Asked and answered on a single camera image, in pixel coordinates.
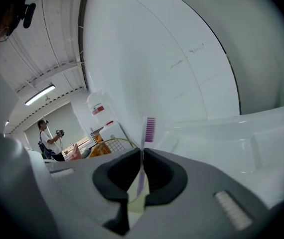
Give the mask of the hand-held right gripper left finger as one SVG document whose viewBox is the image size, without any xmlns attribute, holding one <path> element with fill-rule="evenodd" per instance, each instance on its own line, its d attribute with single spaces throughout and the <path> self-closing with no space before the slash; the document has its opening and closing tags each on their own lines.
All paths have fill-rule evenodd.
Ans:
<svg viewBox="0 0 284 239">
<path fill-rule="evenodd" d="M 100 165 L 93 173 L 93 183 L 101 195 L 120 204 L 115 218 L 103 227 L 124 236 L 129 230 L 128 189 L 141 169 L 141 151 L 135 148 L 118 158 Z"/>
</svg>

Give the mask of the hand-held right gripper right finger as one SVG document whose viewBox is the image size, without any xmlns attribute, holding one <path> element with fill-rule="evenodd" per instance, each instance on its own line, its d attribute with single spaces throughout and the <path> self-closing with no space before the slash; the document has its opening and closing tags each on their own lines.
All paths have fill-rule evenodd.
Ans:
<svg viewBox="0 0 284 239">
<path fill-rule="evenodd" d="M 185 169 L 153 149 L 144 150 L 143 169 L 149 187 L 145 206 L 169 204 L 186 188 L 188 176 Z"/>
</svg>

